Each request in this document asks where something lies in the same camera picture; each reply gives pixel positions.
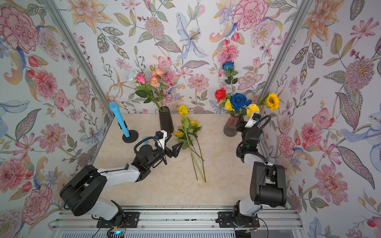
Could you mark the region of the brown glass vase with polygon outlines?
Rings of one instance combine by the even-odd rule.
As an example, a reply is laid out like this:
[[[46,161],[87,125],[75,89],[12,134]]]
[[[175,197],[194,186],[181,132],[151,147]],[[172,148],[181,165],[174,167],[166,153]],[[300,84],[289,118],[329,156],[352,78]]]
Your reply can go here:
[[[227,120],[223,132],[226,136],[228,137],[234,137],[237,134],[237,123],[239,121],[240,117],[237,116],[230,116],[229,119]]]

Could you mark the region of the black microphone stand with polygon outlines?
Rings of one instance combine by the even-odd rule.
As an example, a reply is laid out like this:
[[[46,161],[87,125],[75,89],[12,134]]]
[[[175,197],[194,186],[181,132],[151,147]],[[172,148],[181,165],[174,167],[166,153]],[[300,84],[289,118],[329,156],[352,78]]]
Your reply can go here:
[[[122,131],[124,133],[122,136],[123,142],[133,143],[133,142],[137,141],[137,139],[139,137],[139,133],[135,130],[129,130],[125,121],[124,121],[124,126],[121,128],[122,128]]]

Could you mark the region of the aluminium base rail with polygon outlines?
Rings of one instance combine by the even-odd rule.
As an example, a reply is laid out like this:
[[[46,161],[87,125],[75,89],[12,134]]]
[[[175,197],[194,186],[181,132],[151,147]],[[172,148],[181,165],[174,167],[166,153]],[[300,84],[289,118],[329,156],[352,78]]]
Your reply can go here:
[[[294,210],[266,208],[259,211],[257,229],[220,228],[218,212],[233,212],[234,206],[127,206],[139,212],[137,228],[96,228],[92,215],[75,217],[60,212],[49,224],[50,238],[305,238],[302,221]]]

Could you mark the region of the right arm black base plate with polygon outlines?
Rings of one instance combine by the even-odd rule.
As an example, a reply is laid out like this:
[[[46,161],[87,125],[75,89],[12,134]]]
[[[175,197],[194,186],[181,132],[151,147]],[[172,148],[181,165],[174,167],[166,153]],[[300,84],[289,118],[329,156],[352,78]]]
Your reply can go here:
[[[242,214],[233,215],[233,212],[218,212],[215,220],[220,228],[234,229],[257,229],[260,227],[258,216],[244,216]]]

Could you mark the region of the small yellow sunflower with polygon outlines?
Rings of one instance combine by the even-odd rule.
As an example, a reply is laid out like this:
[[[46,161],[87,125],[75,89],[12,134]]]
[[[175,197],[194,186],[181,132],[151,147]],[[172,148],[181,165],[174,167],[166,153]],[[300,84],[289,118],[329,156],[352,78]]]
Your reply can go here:
[[[195,133],[191,132],[186,134],[178,131],[174,133],[174,136],[177,138],[178,142],[183,143],[183,150],[189,149],[192,155],[198,157],[202,162],[204,162],[198,136]]]

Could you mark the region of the pink rose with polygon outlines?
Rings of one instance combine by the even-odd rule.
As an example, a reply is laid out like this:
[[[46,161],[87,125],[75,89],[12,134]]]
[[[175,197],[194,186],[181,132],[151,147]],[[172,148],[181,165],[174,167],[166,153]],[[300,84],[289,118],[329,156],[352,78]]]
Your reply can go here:
[[[136,81],[139,84],[145,85],[145,75],[143,73],[139,73],[136,77]]]

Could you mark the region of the peach pink flowers cluster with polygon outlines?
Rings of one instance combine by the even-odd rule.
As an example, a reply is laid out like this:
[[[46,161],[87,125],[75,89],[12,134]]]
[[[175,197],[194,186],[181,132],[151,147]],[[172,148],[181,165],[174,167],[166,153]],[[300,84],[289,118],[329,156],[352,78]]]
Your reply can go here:
[[[151,79],[149,81],[149,84],[155,88],[160,87],[161,82],[161,76],[164,74],[164,71],[157,68],[151,72]]]

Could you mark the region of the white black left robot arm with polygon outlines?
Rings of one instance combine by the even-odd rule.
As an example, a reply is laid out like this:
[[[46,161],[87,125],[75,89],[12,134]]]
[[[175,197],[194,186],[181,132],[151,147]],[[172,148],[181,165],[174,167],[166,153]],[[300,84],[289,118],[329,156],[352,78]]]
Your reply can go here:
[[[87,165],[68,184],[61,189],[59,195],[64,206],[74,216],[90,214],[96,219],[114,227],[127,222],[122,207],[115,201],[107,201],[100,197],[103,189],[122,183],[142,181],[161,162],[168,158],[178,157],[183,143],[179,142],[169,148],[166,143],[171,136],[166,131],[158,131],[134,146],[135,158],[131,164],[113,169],[97,169]]]

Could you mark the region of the red rose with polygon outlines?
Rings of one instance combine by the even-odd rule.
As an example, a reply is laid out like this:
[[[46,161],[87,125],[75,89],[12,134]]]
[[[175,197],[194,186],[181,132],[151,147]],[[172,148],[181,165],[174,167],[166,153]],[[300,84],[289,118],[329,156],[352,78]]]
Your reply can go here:
[[[225,88],[221,88],[221,89],[217,89],[214,93],[215,95],[215,98],[217,100],[217,103],[219,104],[221,101],[225,100],[226,98],[226,89]]]

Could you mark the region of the yellow carnation vase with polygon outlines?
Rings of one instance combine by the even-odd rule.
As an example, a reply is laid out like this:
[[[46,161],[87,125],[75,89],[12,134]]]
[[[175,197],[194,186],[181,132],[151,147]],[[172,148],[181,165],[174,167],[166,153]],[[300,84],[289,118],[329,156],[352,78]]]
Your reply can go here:
[[[247,116],[249,118],[251,118],[253,116],[253,114],[256,113],[256,114],[261,114],[260,113],[260,108],[258,105],[256,104],[250,104],[247,108]]]

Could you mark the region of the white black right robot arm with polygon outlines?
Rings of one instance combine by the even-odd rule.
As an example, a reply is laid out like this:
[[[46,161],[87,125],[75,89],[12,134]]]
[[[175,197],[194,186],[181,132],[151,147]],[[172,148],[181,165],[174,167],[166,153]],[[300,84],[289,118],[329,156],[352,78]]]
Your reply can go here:
[[[236,148],[236,156],[253,170],[250,196],[236,203],[233,218],[254,217],[264,207],[276,208],[286,204],[285,167],[271,163],[257,148],[263,128],[270,121],[271,116],[265,116],[261,119],[251,117],[247,122],[239,120],[237,123],[242,141]]]

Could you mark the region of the blue toy microphone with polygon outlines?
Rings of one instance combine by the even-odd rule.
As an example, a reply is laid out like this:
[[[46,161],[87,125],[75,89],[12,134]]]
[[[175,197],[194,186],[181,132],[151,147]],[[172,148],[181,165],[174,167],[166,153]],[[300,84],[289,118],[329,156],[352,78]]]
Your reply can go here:
[[[109,107],[110,107],[111,111],[113,112],[115,118],[117,119],[118,124],[120,125],[120,128],[124,133],[124,136],[126,138],[130,137],[130,132],[129,132],[128,127],[126,126],[125,121],[123,119],[123,116],[120,112],[119,105],[116,102],[110,102]]]

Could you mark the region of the large blue rose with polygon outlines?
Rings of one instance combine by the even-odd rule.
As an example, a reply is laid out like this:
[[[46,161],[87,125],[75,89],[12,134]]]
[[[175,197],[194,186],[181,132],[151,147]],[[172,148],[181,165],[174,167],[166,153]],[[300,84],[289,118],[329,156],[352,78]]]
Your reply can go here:
[[[248,100],[244,94],[236,93],[230,98],[230,103],[234,110],[240,110],[249,106],[252,100]]]

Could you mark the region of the orange yellow sunflower vase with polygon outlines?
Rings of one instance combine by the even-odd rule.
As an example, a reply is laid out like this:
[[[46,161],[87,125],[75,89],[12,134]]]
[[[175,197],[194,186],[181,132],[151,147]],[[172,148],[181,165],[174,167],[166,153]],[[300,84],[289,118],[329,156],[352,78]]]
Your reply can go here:
[[[272,111],[276,111],[279,108],[280,99],[276,93],[267,93],[265,94],[260,101],[258,106],[264,106]]]

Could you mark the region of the small tall blue rose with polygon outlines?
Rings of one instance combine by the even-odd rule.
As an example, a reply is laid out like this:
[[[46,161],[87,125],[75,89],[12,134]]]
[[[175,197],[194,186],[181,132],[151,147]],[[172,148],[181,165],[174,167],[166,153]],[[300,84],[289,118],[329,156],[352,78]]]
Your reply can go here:
[[[235,68],[234,63],[232,61],[227,61],[223,64],[224,70],[233,70]]]

